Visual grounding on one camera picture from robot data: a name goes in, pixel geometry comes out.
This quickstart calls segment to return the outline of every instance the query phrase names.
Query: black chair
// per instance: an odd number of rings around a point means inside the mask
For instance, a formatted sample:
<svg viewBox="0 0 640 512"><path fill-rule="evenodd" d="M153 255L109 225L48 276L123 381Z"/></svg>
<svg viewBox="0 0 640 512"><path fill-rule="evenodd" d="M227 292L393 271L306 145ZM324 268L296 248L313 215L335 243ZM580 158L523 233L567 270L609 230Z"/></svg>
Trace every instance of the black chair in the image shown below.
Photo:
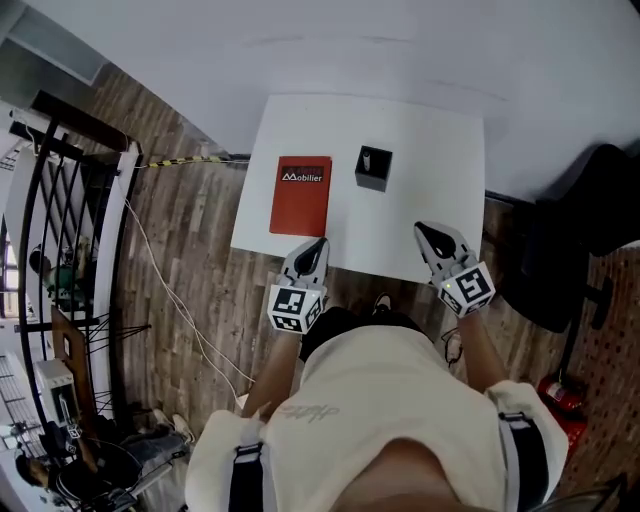
<svg viewBox="0 0 640 512"><path fill-rule="evenodd" d="M561 333L572 320L579 323L586 297L597 304L592 327L602 327L613 282L606 278L601 289L587 284L589 257L640 239L638 164L615 146L598 146L563 198L536 204L524 250L502 282L511 307Z"/></svg>

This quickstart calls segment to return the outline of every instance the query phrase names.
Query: graphic print on shirt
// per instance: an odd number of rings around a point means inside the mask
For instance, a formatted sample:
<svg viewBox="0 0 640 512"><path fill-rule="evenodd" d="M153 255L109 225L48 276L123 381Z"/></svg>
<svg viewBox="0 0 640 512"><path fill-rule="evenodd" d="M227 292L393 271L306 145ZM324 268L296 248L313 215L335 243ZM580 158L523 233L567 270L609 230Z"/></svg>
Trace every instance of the graphic print on shirt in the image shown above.
<svg viewBox="0 0 640 512"><path fill-rule="evenodd" d="M300 420L307 419L308 423L322 421L327 416L338 414L338 407L325 405L282 405L276 409L276 414L282 414L287 419Z"/></svg>

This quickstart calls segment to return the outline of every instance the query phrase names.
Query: white wall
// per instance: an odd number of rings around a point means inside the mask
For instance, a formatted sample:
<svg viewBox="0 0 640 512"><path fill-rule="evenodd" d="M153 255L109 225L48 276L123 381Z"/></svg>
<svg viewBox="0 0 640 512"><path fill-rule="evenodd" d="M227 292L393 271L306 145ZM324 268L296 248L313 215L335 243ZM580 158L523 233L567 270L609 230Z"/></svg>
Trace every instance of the white wall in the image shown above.
<svg viewBox="0 0 640 512"><path fill-rule="evenodd" d="M37 418L36 406L31 395L31 387L29 386L29 379L25 371L24 357L22 355L22 343L20 340L20 334L14 332L14 325L17 325L18 321L15 320L0 320L0 355L7 358L7 364L11 368L11 373L15 377L16 385L20 390L20 394L27 399L27 407L31 412L33 418ZM29 346L31 348L31 358L33 361L42 360L42 345L40 340L40 333L29 334ZM52 351L48 351L48 357L52 357ZM8 411L4 406L4 403L0 406L0 425L6 425Z"/></svg>
<svg viewBox="0 0 640 512"><path fill-rule="evenodd" d="M4 213L4 208L7 204L12 178L13 172L7 171L6 169L0 169L0 215Z"/></svg>
<svg viewBox="0 0 640 512"><path fill-rule="evenodd" d="M232 152L272 92L404 100L484 117L487 187L532 197L640 133L628 0L28 2Z"/></svg>
<svg viewBox="0 0 640 512"><path fill-rule="evenodd" d="M14 171L14 177L11 182L11 189L9 192L9 198L5 207L4 218L7 224L7 232L11 238L16 250L19 250L20 235L22 234L22 220L24 218L24 205L27 197L27 190L31 182L31 176L33 175L33 168L35 166L35 157L31 153L29 148L24 148L20 152L16 167ZM30 253L37 245L42 242L42 233L44 232L45 223L45 200L42 196L42 191L38 188L38 194L33 206L33 217L31 221L28 253ZM51 229L47 232L47 240L45 245L45 255L51 262L54 262L55 266L57 255L57 244ZM39 317L39 303L38 303L38 288L40 286L38 276L31 269L27 270L27 295L31 300L31 305L36 313L36 317ZM43 289L43 320L45 322L51 321L50 305L47 299L47 292Z"/></svg>
<svg viewBox="0 0 640 512"><path fill-rule="evenodd" d="M22 501L11 486L7 475L0 467L0 502L10 512L27 512Z"/></svg>
<svg viewBox="0 0 640 512"><path fill-rule="evenodd" d="M8 480L9 485L20 498L20 501L22 501L24 507L29 510L29 512L61 510L53 505L51 501L53 495L51 493L47 493L47 491L42 488L32 487L22 480L16 471L14 460L15 454L13 450L0 453L1 471ZM13 510L12 512L20 512L20 509Z"/></svg>
<svg viewBox="0 0 640 512"><path fill-rule="evenodd" d="M18 137L9 133L9 130L0 127L0 159L15 146L18 140Z"/></svg>

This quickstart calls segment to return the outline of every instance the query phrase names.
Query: black metal railing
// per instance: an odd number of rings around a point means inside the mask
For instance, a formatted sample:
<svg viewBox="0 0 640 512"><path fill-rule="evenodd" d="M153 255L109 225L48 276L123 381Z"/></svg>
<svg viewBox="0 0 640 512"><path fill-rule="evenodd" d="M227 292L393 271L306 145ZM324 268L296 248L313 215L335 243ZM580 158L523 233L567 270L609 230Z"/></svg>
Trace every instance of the black metal railing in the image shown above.
<svg viewBox="0 0 640 512"><path fill-rule="evenodd" d="M95 410L102 410L105 407L103 403L105 398L102 396L104 392L100 392L101 396L98 399L95 396L90 358L92 350L89 349L89 346L92 343L91 338L95 338L96 333L92 327L96 325L101 327L105 325L105 322L110 323L113 319L110 316L107 319L94 317L96 252L100 250L98 242L101 235L100 230L103 226L106 203L112 190L111 185L118 174L117 163L120 153L128 150L130 144L135 141L119 130L44 92L40 92L36 96L32 109L50 118L45 133L18 122L13 123L10 129L10 132L15 135L26 140L33 140L37 154L25 198L17 256L19 326L16 330L19 331L21 337L25 372L38 424L44 428L46 434L47 415L40 399L34 368L35 361L32 358L29 339L29 333L39 332L41 358L46 360L50 352L46 333L52 330L52 324L45 321L46 307L54 306L67 317L73 326L78 329L84 328L89 387ZM86 154L79 147L68 144L66 140L56 138L56 132L61 126L71 130L78 137L84 137L89 144L104 146L110 152L101 155ZM43 179L45 173L48 174L48 180ZM39 193L42 194L45 203L44 228L42 231L35 231L32 229L33 212L34 205L39 200ZM118 234L116 254L122 240L123 226L124 217ZM54 244L55 247L55 257L51 259L49 264L45 258L47 254L52 255L53 253L51 244ZM34 250L38 250L40 253L37 269L31 269L29 265L30 256L33 255ZM83 275L79 274L80 267L84 268ZM31 299L35 299L34 304L37 304L36 323L29 322L27 298L27 273L33 271L38 275L37 297L31 297ZM117 283L117 271L116 261L113 268L112 287ZM111 301L115 299L113 290L110 298ZM115 329L109 329L108 337L108 343L105 347L112 348ZM114 364L111 352L109 363ZM112 368L108 369L112 389L122 388L118 382L114 381L114 373L111 370ZM118 399L119 397L111 393L110 402L116 402ZM116 409L113 403L110 403L110 407Z"/></svg>

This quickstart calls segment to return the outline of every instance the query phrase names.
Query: cable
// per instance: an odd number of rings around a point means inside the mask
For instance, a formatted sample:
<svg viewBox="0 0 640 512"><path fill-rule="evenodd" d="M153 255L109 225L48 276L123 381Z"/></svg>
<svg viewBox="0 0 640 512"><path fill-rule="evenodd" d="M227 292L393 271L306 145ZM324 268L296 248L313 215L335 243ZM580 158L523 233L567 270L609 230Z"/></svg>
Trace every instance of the cable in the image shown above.
<svg viewBox="0 0 640 512"><path fill-rule="evenodd" d="M145 241L145 243L147 245L147 249L149 251L149 256L151 257L151 264L153 265L153 268L156 271L156 274L158 274L158 277L160 278L160 282L162 283L162 286L164 286L164 289L167 292L167 295L169 296L169 298L173 302L174 306L178 310L178 313L180 313L180 316L182 316L182 318L185 320L185 322L187 322L187 324L189 324L193 328L193 330L195 331L196 339L198 340L198 344L200 345L200 350L202 351L202 355L207 360L207 362L213 367L213 369L216 370L222 376L222 378L225 380L225 382L229 385L229 387L231 388L231 392L233 393L234 399L237 402L238 401L238 394L237 394L235 388L233 387L233 384L231 383L229 378L224 374L224 372L220 368L218 368L213 363L213 361L211 361L211 359L209 359L209 357L205 353L204 346L202 345L202 341L204 341L207 345L209 345L217 354L219 354L225 361L227 361L240 375L242 375L249 382L255 382L255 380L253 380L246 373L244 373L240 368L238 368L233 363L233 361L231 361L231 359L229 359L227 356L225 356L217 347L215 347L211 342L209 342L209 340L207 340L207 338L196 327L195 321L193 320L193 316L189 312L189 309L187 308L187 306L184 304L182 299L180 297L178 297L178 295L169 287L169 285L166 283L166 281L162 277L162 272L158 268L158 264L156 263L155 256L153 255L153 250L151 249L151 243L149 242L149 238L148 238L146 232L144 231L144 228L142 227L142 223L140 222L140 218L138 217L136 212L133 210L133 207L131 206L131 203L129 202L129 200L126 198L126 196L124 194L124 191L122 190L122 186L120 185L120 179L118 177L116 177L115 179L118 181L118 187L117 188L120 190L120 194L122 195L122 199L124 200L125 206L131 212L131 215L133 216L134 220L136 221L136 224L138 225L138 228L140 228L140 233L142 234L142 237L144 238L144 241Z"/></svg>
<svg viewBox="0 0 640 512"><path fill-rule="evenodd" d="M27 130L27 134L29 135L29 137L31 137L31 142L33 143L33 145L31 146L31 151L33 152L33 156L38 158L38 152L36 151L36 138L33 136L33 133L31 133L31 129L29 128L29 123L27 123L27 120L22 116L21 110L19 108L14 108L9 112L9 116L14 118L16 121L22 122L25 129Z"/></svg>
<svg viewBox="0 0 640 512"><path fill-rule="evenodd" d="M134 169L148 169L157 167L170 167L172 165L184 165L200 162L209 162L215 164L248 164L249 160L223 160L217 156L186 156L182 158L172 158L171 160L160 160L159 162L152 162L147 165L141 165L134 167Z"/></svg>

